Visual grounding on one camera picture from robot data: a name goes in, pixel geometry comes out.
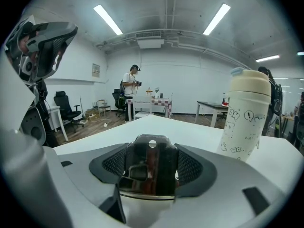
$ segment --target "water bottle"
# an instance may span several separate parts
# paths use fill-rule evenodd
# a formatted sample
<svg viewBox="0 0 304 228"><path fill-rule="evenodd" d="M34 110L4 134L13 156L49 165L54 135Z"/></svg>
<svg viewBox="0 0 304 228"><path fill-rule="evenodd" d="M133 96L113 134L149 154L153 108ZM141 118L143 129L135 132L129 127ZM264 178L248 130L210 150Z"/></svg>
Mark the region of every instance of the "water bottle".
<svg viewBox="0 0 304 228"><path fill-rule="evenodd" d="M271 100L268 76L253 70L231 71L229 108L217 153L246 161L257 146Z"/></svg>

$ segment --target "round hole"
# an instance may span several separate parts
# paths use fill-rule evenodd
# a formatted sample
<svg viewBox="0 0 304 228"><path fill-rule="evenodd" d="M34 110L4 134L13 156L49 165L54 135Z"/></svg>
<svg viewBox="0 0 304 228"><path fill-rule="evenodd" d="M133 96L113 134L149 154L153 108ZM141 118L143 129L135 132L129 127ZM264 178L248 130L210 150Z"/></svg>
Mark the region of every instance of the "round hole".
<svg viewBox="0 0 304 228"><path fill-rule="evenodd" d="M149 146L150 146L151 148L155 148L155 147L156 147L156 141L155 141L155 140L150 140L150 141L149 141Z"/></svg>

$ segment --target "air vent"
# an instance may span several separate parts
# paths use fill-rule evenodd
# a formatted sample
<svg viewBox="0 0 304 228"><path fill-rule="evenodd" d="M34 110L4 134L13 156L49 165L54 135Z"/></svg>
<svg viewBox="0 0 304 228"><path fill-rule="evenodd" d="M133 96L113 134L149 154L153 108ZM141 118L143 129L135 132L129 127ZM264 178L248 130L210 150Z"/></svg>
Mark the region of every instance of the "air vent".
<svg viewBox="0 0 304 228"><path fill-rule="evenodd" d="M150 31L135 34L136 39L156 39L161 38L162 33L160 31Z"/></svg>

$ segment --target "black cap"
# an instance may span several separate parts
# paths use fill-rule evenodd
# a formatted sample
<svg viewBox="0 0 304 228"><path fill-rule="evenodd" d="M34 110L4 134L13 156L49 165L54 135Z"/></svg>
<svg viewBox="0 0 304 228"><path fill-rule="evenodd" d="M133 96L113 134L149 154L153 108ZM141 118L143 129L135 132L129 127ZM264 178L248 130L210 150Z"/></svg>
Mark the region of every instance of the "black cap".
<svg viewBox="0 0 304 228"><path fill-rule="evenodd" d="M138 71L141 70L136 64L132 65L132 67L135 67Z"/></svg>

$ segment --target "white t-shirt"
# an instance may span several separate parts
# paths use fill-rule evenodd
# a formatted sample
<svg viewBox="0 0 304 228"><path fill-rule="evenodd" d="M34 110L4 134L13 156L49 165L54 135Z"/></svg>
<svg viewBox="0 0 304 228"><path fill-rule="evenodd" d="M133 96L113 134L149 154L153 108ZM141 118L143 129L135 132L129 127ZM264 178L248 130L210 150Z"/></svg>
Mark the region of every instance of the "white t-shirt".
<svg viewBox="0 0 304 228"><path fill-rule="evenodd" d="M123 76L123 82L132 83L132 82L134 82L134 80L135 80L135 77L130 73L125 73ZM135 96L136 95L135 85L125 86L124 95L125 96Z"/></svg>
<svg viewBox="0 0 304 228"><path fill-rule="evenodd" d="M296 108L297 108L297 112L296 112L296 115L299 116L299 108L300 108L300 104L302 103L301 100L299 100L296 104Z"/></svg>

